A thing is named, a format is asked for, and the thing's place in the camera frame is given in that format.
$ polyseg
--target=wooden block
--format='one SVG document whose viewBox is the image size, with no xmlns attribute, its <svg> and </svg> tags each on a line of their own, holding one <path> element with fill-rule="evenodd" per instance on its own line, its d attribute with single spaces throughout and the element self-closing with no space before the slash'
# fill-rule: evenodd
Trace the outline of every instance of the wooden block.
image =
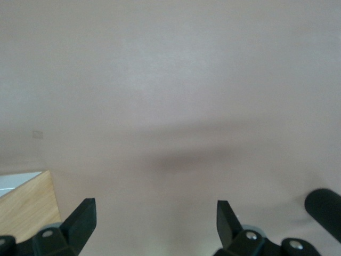
<svg viewBox="0 0 341 256">
<path fill-rule="evenodd" d="M 17 243 L 34 236 L 44 225 L 59 221 L 49 171 L 0 197 L 0 235 L 14 236 Z"/>
</svg>

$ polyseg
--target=silver screw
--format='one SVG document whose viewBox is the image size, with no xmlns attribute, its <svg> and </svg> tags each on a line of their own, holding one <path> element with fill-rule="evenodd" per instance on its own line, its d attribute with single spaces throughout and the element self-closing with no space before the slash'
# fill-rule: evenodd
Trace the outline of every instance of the silver screw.
<svg viewBox="0 0 341 256">
<path fill-rule="evenodd" d="M 47 230 L 42 234 L 42 237 L 49 237 L 52 236 L 53 231 L 52 230 Z"/>
<path fill-rule="evenodd" d="M 303 245 L 299 241 L 291 240 L 289 242 L 289 244 L 291 245 L 292 248 L 295 248 L 295 249 L 298 249 L 298 250 L 302 250 L 303 249 Z"/>
<path fill-rule="evenodd" d="M 246 232 L 246 237 L 249 238 L 250 240 L 256 240 L 257 239 L 257 235 L 251 231 Z"/>
</svg>

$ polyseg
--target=light wood panel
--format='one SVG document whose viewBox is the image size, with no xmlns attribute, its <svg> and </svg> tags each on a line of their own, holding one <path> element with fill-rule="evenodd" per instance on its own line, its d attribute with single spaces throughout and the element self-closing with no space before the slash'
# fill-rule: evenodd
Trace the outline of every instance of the light wood panel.
<svg viewBox="0 0 341 256">
<path fill-rule="evenodd" d="M 44 225 L 59 221 L 49 171 L 0 197 L 0 234 L 16 237 L 17 243 L 29 239 Z"/>
</svg>

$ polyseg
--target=black mechanical bracket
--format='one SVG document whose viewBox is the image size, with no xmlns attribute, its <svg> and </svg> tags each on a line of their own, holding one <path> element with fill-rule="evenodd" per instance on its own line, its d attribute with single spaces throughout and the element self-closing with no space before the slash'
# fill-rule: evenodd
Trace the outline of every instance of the black mechanical bracket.
<svg viewBox="0 0 341 256">
<path fill-rule="evenodd" d="M 244 230 L 228 201 L 218 201 L 217 230 L 223 248 L 214 256 L 321 256 L 302 239 L 286 238 L 276 245 L 254 230 Z"/>
<path fill-rule="evenodd" d="M 0 256 L 78 256 L 96 227 L 96 202 L 84 199 L 59 228 L 45 228 L 17 244 L 0 236 Z"/>
</svg>

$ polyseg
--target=black cylinder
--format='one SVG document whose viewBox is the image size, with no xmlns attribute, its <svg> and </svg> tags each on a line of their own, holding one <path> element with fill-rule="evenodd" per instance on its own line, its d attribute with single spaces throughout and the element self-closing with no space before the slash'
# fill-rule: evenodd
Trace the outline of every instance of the black cylinder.
<svg viewBox="0 0 341 256">
<path fill-rule="evenodd" d="M 312 191 L 304 202 L 307 212 L 341 243 L 341 196 L 330 189 Z"/>
</svg>

